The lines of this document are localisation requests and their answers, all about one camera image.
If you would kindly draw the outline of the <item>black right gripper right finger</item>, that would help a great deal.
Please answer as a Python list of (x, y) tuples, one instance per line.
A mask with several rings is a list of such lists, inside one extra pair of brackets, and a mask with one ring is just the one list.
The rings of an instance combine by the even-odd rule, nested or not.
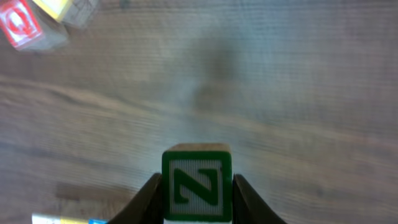
[(241, 174), (233, 177), (232, 224), (287, 224)]

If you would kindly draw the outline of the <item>plain white wooden block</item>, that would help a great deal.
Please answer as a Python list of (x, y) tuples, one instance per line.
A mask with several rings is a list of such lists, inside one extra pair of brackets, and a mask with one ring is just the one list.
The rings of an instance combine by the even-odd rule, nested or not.
[(32, 224), (61, 224), (61, 220), (58, 216), (33, 213)]

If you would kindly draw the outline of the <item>yellow K block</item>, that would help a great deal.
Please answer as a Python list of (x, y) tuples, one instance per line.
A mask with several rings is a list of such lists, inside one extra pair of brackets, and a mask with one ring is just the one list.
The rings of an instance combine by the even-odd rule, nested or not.
[(60, 217), (60, 224), (89, 224), (89, 221), (70, 217)]

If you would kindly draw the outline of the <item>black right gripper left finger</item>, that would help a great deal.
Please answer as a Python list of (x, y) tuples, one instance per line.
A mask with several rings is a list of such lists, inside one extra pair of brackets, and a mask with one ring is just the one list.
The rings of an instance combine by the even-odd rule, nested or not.
[(107, 224), (163, 224), (162, 174), (155, 173)]

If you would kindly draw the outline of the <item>blue P block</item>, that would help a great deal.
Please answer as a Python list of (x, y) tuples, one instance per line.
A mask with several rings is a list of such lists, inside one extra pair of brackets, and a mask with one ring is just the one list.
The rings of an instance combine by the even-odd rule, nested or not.
[(88, 220), (88, 224), (107, 224), (108, 221), (107, 220), (102, 220), (102, 219), (89, 219)]

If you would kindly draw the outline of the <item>yellow block near Q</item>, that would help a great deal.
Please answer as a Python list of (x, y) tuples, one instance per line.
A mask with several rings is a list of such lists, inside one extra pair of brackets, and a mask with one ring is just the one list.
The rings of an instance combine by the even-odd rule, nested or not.
[(84, 29), (96, 12), (100, 0), (33, 0), (58, 23)]

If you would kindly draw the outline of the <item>red Q block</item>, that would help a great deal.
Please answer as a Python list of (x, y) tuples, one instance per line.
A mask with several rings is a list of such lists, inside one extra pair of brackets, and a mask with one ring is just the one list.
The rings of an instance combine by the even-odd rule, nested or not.
[(68, 42), (63, 24), (47, 15), (33, 1), (1, 1), (1, 29), (20, 52), (46, 52)]

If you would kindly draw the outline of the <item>green N block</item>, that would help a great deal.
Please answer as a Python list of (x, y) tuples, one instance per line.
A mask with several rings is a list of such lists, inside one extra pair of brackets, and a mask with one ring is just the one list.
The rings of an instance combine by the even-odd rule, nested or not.
[(232, 153), (223, 143), (181, 143), (162, 154), (164, 218), (232, 220)]

